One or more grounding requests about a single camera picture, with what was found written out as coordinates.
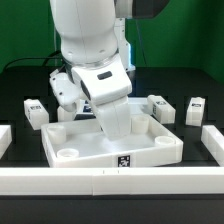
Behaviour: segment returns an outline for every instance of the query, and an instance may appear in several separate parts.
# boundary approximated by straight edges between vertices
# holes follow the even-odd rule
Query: white object
[[[224,167],[1,168],[0,195],[223,194]]]
[[[41,125],[49,123],[49,114],[39,100],[25,100],[24,111],[34,130],[40,130]]]
[[[76,111],[68,112],[61,106],[58,107],[58,122],[73,121],[76,117]]]
[[[161,96],[149,95],[148,107],[150,114],[161,124],[173,124],[175,122],[176,110]]]
[[[11,126],[0,125],[0,158],[12,142]]]
[[[96,119],[60,123],[64,126],[67,141],[63,144],[52,144],[48,129],[55,124],[42,126],[42,142],[50,167],[148,167],[178,163],[182,160],[183,142],[163,127],[150,115],[148,131],[129,135],[110,141],[102,132]],[[155,145],[155,138],[171,137],[174,144]],[[61,161],[57,152],[73,148],[79,151],[79,157]]]
[[[52,76],[50,84],[60,106],[68,112],[76,112],[76,102],[80,98],[81,88],[71,82],[66,73]]]
[[[95,63],[117,51],[114,0],[50,0],[61,51],[72,65]]]
[[[214,125],[202,127],[201,141],[220,166],[224,166],[224,136]]]
[[[127,95],[132,86],[120,56],[116,54],[109,64],[98,69],[73,67],[72,74],[74,80],[81,80],[82,90],[106,136],[128,135],[131,117]]]
[[[146,134],[149,129],[149,116],[146,114],[132,116],[131,125],[133,133]]]
[[[186,125],[201,126],[205,107],[205,99],[192,97],[187,109]]]
[[[131,45],[125,38],[125,19],[116,19],[114,32],[118,41],[119,54],[126,72],[134,71],[135,66],[131,64]]]

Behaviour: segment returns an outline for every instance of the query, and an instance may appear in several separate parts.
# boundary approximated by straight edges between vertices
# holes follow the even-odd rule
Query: circular hole
[[[156,146],[168,146],[174,145],[175,140],[170,136],[158,136],[155,138],[155,145]]]
[[[57,157],[62,159],[78,158],[79,151],[77,149],[72,149],[72,148],[61,149],[57,152]]]

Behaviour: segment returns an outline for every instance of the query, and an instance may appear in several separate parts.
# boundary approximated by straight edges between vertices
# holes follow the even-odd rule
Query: white container
[[[24,110],[34,130],[40,130],[41,125],[49,123],[49,114],[39,100],[24,101]]]
[[[161,124],[173,124],[175,122],[176,110],[161,96],[149,95],[148,107],[150,114]]]
[[[133,116],[141,118],[143,114]],[[42,142],[50,167],[150,167],[180,162],[183,142],[150,115],[144,114],[144,118],[147,118],[147,131],[143,125],[141,133],[139,126],[137,134],[131,132],[112,141],[102,132],[96,119],[60,123],[67,139],[62,144],[52,144],[49,137],[47,130],[55,124],[43,125]],[[158,136],[171,138],[174,144],[156,145]],[[78,150],[79,156],[68,160],[58,158],[58,152],[67,148]]]
[[[205,107],[205,99],[192,97],[187,109],[186,125],[201,126]]]

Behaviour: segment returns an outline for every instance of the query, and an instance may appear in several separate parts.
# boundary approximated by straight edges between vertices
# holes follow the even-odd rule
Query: black cable
[[[9,65],[15,63],[15,62],[18,62],[18,61],[25,61],[25,60],[55,60],[55,59],[58,59],[58,60],[61,60],[62,58],[59,58],[59,57],[27,57],[27,58],[19,58],[19,59],[16,59],[16,60],[13,60],[13,61],[10,61],[9,63],[7,63],[4,68],[3,68],[3,72],[9,67]]]
[[[50,60],[49,58],[52,58],[52,57],[54,57],[54,56],[56,56],[56,55],[58,55],[58,54],[61,54],[61,51],[60,51],[60,50],[57,50],[57,51],[51,53],[50,55],[48,55],[48,57],[44,60],[42,66],[46,66],[46,64],[47,64],[48,61]]]
[[[140,48],[141,48],[141,51],[142,51],[143,60],[144,60],[145,66],[148,67],[147,61],[146,61],[146,56],[145,56],[145,51],[144,51],[144,48],[143,48],[142,35],[141,35],[141,32],[140,32],[140,28],[139,28],[139,24],[138,24],[138,20],[137,19],[135,20],[135,23],[136,23],[136,29],[137,29],[137,33],[138,33],[138,40],[139,40]]]

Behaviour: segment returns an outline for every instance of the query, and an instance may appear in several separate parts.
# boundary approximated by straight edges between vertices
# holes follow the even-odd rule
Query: white tray
[[[77,168],[149,167],[180,162],[183,142],[154,118],[145,116],[149,118],[147,133],[132,132],[117,140],[107,139],[96,119],[43,125],[42,142],[49,165]],[[49,136],[49,130],[50,133],[55,131],[55,139]],[[65,133],[66,137],[61,143],[55,142]]]

